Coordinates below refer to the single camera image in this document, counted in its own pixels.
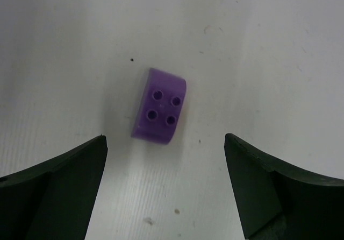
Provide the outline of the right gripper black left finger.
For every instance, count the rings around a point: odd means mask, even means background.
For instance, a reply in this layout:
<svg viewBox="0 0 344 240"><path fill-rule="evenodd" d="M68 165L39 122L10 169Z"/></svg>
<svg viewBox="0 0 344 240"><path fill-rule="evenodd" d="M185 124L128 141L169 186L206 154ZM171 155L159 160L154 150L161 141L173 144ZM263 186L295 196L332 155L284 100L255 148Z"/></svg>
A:
<svg viewBox="0 0 344 240"><path fill-rule="evenodd" d="M107 150L100 135L1 177L1 239L85 239Z"/></svg>

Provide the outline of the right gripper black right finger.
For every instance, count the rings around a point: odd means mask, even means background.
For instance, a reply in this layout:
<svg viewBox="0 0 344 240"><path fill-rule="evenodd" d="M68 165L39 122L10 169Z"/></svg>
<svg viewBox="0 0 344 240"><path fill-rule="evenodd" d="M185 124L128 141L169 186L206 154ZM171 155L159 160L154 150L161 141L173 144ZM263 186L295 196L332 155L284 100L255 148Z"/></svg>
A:
<svg viewBox="0 0 344 240"><path fill-rule="evenodd" d="M225 136L245 239L343 239L343 180L299 168Z"/></svg>

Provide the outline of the purple rounded lego brick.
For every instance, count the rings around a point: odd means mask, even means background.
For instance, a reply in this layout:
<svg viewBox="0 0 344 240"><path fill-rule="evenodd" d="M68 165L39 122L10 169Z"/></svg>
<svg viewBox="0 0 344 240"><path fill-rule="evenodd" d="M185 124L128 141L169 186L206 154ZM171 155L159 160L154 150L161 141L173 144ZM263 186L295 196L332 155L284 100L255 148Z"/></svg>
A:
<svg viewBox="0 0 344 240"><path fill-rule="evenodd" d="M150 68L131 136L169 144L175 134L187 91L182 77Z"/></svg>

